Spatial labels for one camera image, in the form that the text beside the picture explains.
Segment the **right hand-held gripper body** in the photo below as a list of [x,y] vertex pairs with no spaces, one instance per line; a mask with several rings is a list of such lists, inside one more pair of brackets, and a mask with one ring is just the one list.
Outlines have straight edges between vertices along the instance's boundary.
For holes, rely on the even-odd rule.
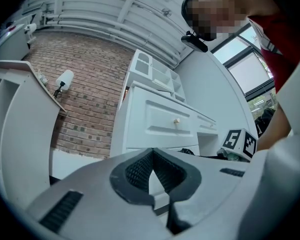
[[256,153],[257,139],[244,128],[230,129],[217,156],[230,161],[250,162]]

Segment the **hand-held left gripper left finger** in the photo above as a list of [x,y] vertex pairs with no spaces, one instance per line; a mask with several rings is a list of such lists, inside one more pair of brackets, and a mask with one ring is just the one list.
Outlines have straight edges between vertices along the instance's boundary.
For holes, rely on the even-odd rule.
[[149,178],[155,153],[146,148],[85,165],[40,194],[27,208],[48,240],[169,240],[156,215]]

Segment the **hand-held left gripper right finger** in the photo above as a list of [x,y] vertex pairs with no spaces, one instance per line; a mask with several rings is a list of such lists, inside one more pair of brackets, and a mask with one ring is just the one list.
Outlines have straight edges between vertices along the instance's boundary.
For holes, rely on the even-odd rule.
[[248,163],[152,149],[152,196],[165,208],[153,236],[237,236],[245,201],[235,201]]

